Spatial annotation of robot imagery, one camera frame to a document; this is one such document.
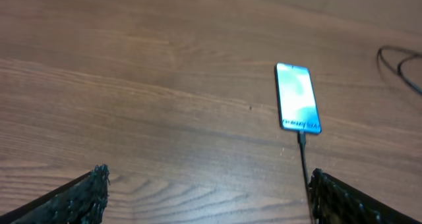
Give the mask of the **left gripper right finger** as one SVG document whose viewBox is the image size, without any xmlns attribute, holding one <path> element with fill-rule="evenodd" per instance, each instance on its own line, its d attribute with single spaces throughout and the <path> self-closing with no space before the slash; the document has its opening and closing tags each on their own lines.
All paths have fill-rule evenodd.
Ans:
<svg viewBox="0 0 422 224">
<path fill-rule="evenodd" d="M 421 224 L 322 169 L 313 171 L 309 194 L 318 224 Z"/>
</svg>

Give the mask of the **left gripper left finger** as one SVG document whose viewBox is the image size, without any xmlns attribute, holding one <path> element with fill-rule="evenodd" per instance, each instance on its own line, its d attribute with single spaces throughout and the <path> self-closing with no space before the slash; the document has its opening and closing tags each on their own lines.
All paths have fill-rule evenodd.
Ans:
<svg viewBox="0 0 422 224">
<path fill-rule="evenodd" d="M 97 165 L 77 179 L 1 216 L 3 224 L 95 224 L 108 202 L 109 169 Z"/>
</svg>

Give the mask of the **Samsung Galaxy smartphone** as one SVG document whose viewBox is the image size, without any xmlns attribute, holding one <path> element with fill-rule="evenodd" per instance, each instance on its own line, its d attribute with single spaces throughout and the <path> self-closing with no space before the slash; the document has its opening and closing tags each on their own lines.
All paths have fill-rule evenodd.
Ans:
<svg viewBox="0 0 422 224">
<path fill-rule="evenodd" d="M 281 127 L 320 134 L 322 126 L 310 70 L 286 63 L 277 63 L 274 69 Z"/>
</svg>

